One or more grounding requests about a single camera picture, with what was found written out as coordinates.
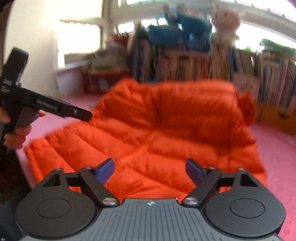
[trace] white wall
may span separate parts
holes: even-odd
[[[21,79],[22,86],[54,96],[57,85],[57,37],[59,0],[15,0],[8,22],[5,58],[12,47],[29,52],[29,62]]]

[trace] human hand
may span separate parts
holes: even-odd
[[[40,110],[39,117],[45,116],[45,112]],[[3,107],[0,107],[0,122],[3,124],[7,124],[11,121],[9,115]],[[21,149],[23,143],[26,140],[26,136],[31,132],[32,127],[26,126],[22,128],[18,128],[15,131],[15,134],[8,133],[4,136],[4,145],[9,149]]]

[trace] pink bed sheet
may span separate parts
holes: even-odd
[[[98,101],[97,95],[75,96],[65,101],[81,108],[91,109]],[[47,113],[32,124],[32,132],[25,142],[59,129],[75,121],[73,118],[60,118]],[[285,223],[280,232],[285,241],[294,241],[296,237],[296,138],[289,137],[279,131],[255,124],[250,127],[257,139],[261,157],[268,174],[268,187],[284,204],[287,212]],[[23,149],[17,151],[19,162],[28,183],[36,185],[28,159]]]

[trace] black handheld device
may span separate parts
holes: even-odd
[[[22,88],[20,79],[28,57],[27,52],[13,48],[0,77],[1,104],[11,118],[6,125],[0,123],[0,159],[4,158],[7,152],[3,145],[5,134],[13,133],[19,127],[29,126],[38,118],[39,110],[83,121],[89,121],[92,118],[88,110]]]
[[[115,163],[77,173],[54,169],[24,199],[15,219],[22,241],[282,241],[282,203],[250,172],[223,173],[192,159],[186,172],[196,184],[180,203],[126,198],[104,187]],[[82,193],[69,187],[81,187]],[[221,187],[231,187],[219,193]]]

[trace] quilted fabric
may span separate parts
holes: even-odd
[[[26,147],[38,182],[52,169],[78,171],[115,160],[106,187],[118,199],[182,200],[195,185],[185,160],[225,172],[243,167],[266,184],[257,145],[247,125],[254,118],[248,94],[230,83],[157,85],[124,79],[99,101],[90,122],[74,122]]]

